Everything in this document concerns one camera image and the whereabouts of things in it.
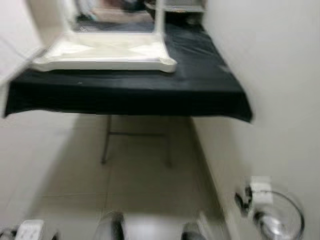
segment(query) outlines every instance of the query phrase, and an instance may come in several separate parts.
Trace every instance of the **black cloth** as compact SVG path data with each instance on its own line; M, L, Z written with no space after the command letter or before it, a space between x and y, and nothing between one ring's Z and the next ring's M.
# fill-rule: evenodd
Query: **black cloth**
M152 28L150 23L133 25L140 31ZM92 30L92 26L84 24L80 29ZM101 115L228 116L251 121L246 93L225 69L225 62L201 27L167 24L165 41L169 55L178 62L174 73L27 69L10 83L5 116L48 110Z

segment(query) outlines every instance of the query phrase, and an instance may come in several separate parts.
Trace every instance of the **black tablecloth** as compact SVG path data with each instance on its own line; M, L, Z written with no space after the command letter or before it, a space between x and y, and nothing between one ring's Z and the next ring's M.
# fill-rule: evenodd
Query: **black tablecloth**
M136 27L148 31L150 24ZM228 116L247 122L252 119L246 93L226 70L201 27L167 24L165 40L170 56L178 62L174 73L27 69L10 83L5 116L48 110L103 115Z

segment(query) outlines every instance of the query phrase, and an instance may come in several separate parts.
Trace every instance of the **tiled floor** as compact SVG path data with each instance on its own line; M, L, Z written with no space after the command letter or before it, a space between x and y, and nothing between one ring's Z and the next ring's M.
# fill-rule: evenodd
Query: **tiled floor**
M220 218L211 199L216 196L202 187L186 118L170 120L168 168L162 137L111 136L107 164L101 165L105 117L29 114L37 124L16 114L0 125L0 134L9 136L0 138L0 157L16 160L0 163L8 169L0 175L0 188L10 196L0 199L3 226L23 218L44 219L63 240L89 240L102 215L121 211L130 240L178 240L183 225L196 220L200 210ZM165 117L115 116L112 129L161 133L166 123ZM19 150L10 148L17 142Z

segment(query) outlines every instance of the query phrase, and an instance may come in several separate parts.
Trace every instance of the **wall-mounted holder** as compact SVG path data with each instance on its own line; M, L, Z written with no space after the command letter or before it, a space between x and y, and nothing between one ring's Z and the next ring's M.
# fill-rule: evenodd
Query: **wall-mounted holder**
M74 32L60 1L64 33L32 67L51 70L160 70L174 72L164 41L164 0L156 1L153 32Z
M300 240L305 229L301 208L285 193L271 189L267 182L251 182L244 196L236 193L234 200L241 215L249 218L264 240Z

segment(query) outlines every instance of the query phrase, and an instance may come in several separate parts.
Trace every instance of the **white plastic frame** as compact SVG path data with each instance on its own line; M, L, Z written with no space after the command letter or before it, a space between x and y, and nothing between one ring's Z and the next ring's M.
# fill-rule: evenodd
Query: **white plastic frame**
M164 0L156 1L153 32L74 32L60 12L64 33L32 62L36 70L160 70L172 73L177 62L164 42Z

